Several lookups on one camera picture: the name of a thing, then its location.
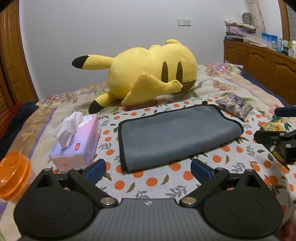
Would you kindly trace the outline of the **white bottle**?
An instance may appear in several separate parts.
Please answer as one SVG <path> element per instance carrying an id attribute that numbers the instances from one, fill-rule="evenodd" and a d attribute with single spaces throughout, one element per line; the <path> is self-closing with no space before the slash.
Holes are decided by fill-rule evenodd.
<path id="1" fill-rule="evenodd" d="M 292 40 L 292 57 L 296 58 L 296 40 Z"/>

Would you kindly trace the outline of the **green yellow snack packet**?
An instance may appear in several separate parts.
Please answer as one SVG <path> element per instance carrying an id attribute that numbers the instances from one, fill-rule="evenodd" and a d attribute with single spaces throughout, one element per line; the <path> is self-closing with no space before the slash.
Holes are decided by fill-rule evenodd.
<path id="1" fill-rule="evenodd" d="M 273 116 L 273 119 L 260 127 L 261 131 L 274 131 L 274 132 L 292 132 L 295 130 L 295 118 L 279 118 Z M 275 158 L 284 164 L 284 158 L 278 146 L 265 145 L 264 146 L 275 156 Z"/>

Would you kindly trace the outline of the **wooden door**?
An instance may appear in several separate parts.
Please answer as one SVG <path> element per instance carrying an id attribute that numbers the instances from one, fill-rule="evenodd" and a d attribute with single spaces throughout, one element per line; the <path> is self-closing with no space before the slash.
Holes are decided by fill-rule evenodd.
<path id="1" fill-rule="evenodd" d="M 19 1 L 12 1 L 1 12 L 1 63 L 13 100 L 38 101 L 23 50 Z"/>

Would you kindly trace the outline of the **pink tissue box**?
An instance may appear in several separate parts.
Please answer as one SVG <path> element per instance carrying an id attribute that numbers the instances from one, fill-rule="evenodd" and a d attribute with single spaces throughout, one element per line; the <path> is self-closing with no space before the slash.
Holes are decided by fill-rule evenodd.
<path id="1" fill-rule="evenodd" d="M 94 161 L 100 132 L 96 114 L 73 112 L 55 130 L 57 143 L 49 158 L 60 172 L 86 168 Z"/>

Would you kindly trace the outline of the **wooden sideboard cabinet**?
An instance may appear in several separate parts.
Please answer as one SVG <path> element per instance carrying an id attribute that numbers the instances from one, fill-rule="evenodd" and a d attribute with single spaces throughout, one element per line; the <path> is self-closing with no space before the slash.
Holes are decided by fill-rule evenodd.
<path id="1" fill-rule="evenodd" d="M 295 105 L 295 59 L 270 49 L 225 40 L 224 60 L 241 65 L 268 90 Z"/>

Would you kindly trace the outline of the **yellow Pikachu plush toy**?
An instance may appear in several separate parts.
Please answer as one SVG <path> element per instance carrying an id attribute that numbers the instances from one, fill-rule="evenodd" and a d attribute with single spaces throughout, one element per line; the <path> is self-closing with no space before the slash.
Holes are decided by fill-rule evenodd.
<path id="1" fill-rule="evenodd" d="M 122 106 L 140 105 L 168 94 L 190 90 L 197 80 L 197 60 L 178 40 L 149 49 L 134 47 L 115 57 L 84 55 L 75 58 L 72 66 L 83 70 L 108 72 L 108 88 L 90 104 L 88 112 L 98 113 L 112 102 Z"/>

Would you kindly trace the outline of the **orange plastic bottle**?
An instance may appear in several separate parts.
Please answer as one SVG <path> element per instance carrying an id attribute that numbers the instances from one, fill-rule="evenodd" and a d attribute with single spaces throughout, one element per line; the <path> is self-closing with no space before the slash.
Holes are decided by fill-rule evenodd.
<path id="1" fill-rule="evenodd" d="M 16 204 L 32 179 L 32 163 L 25 155 L 11 152 L 1 160 L 1 199 Z"/>

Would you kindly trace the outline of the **floral bed blanket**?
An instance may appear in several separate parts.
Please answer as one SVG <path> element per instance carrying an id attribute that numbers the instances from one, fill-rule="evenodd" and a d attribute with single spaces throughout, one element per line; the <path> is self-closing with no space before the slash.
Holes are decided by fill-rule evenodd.
<path id="1" fill-rule="evenodd" d="M 214 104 L 216 100 L 232 93 L 250 103 L 253 109 L 263 111 L 268 122 L 271 121 L 275 108 L 283 106 L 283 104 L 276 97 L 242 77 L 240 73 L 238 67 L 233 64 L 200 65 L 198 80 L 193 90 L 182 96 L 160 97 L 146 108 L 191 98 Z M 24 107 L 23 112 L 28 115 L 28 118 L 12 143 L 10 151 L 20 152 L 27 156 L 32 162 L 35 173 L 39 173 L 46 167 L 57 172 L 57 167 L 49 158 L 49 153 L 56 144 L 53 135 L 55 129 L 64 118 L 74 111 L 87 114 L 88 106 L 93 98 L 106 91 L 106 84 L 98 84 L 74 92 L 47 97 L 34 104 L 34 112 L 31 112 L 30 106 Z M 118 108 L 119 113 L 128 112 L 118 104 L 114 104 L 100 112 L 98 118 L 111 114 L 112 108 Z"/>

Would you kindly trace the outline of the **blue white box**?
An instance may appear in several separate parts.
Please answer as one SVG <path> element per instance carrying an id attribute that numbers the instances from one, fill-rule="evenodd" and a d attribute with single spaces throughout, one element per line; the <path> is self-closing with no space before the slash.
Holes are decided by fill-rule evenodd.
<path id="1" fill-rule="evenodd" d="M 268 48 L 274 49 L 274 50 L 277 49 L 277 46 L 278 46 L 278 37 L 277 36 L 270 35 L 267 33 L 262 33 L 261 38 L 262 38 L 264 44 L 266 44 Z"/>

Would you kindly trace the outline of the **small electric fan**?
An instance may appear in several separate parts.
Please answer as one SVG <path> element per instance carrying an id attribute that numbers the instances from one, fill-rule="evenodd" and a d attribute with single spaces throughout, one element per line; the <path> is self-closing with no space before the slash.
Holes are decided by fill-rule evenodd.
<path id="1" fill-rule="evenodd" d="M 242 21 L 246 25 L 253 26 L 253 17 L 252 17 L 252 14 L 249 13 L 249 12 L 243 13 L 242 14 Z"/>

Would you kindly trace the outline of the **grey purple towel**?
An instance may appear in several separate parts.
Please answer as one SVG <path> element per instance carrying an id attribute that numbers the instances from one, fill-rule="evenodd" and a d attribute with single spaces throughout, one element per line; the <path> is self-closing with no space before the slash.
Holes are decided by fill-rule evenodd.
<path id="1" fill-rule="evenodd" d="M 118 125 L 121 167 L 135 171 L 164 165 L 231 142 L 243 132 L 240 122 L 206 101 L 124 120 Z"/>

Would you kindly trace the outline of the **stack of folded papers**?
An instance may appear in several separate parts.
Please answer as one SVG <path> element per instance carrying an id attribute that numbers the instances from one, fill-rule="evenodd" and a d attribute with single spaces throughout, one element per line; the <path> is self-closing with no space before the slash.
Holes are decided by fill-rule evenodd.
<path id="1" fill-rule="evenodd" d="M 256 27 L 245 23 L 225 21 L 226 31 L 224 40 L 243 42 L 245 35 L 256 33 Z"/>

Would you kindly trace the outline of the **dark blue bed sheet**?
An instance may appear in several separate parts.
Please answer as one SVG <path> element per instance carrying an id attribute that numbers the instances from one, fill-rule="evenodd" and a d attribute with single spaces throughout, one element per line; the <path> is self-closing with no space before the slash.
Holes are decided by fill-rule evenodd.
<path id="1" fill-rule="evenodd" d="M 267 92 L 267 93 L 271 94 L 272 96 L 276 97 L 277 99 L 279 99 L 285 107 L 292 107 L 292 105 L 290 103 L 288 103 L 284 98 L 274 94 L 271 90 L 269 90 L 262 83 L 260 83 L 258 80 L 256 80 L 251 74 L 249 74 L 247 71 L 245 71 L 243 68 L 241 68 L 240 65 L 236 65 L 236 66 L 241 71 L 240 75 L 242 77 L 244 77 L 245 79 L 250 81 L 252 84 L 257 85 L 258 87 L 263 89 L 265 92 Z"/>

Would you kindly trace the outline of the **wooden louvered wardrobe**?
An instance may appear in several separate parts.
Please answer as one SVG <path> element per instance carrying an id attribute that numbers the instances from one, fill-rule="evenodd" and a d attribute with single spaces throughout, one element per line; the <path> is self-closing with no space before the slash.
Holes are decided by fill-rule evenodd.
<path id="1" fill-rule="evenodd" d="M 0 73 L 0 79 L 1 79 L 0 128 L 1 128 L 1 137 L 2 137 L 9 125 L 9 122 L 11 121 L 12 114 L 13 114 L 11 111 L 13 110 L 14 103 L 13 103 L 13 100 L 11 99 L 9 89 L 6 85 L 2 68 Z"/>

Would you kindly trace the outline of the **white wall switch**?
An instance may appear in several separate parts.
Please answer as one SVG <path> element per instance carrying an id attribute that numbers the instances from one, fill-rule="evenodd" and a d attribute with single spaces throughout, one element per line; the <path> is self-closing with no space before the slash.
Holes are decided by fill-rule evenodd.
<path id="1" fill-rule="evenodd" d="M 186 26 L 191 27 L 191 20 L 190 19 L 177 19 L 178 26 Z"/>

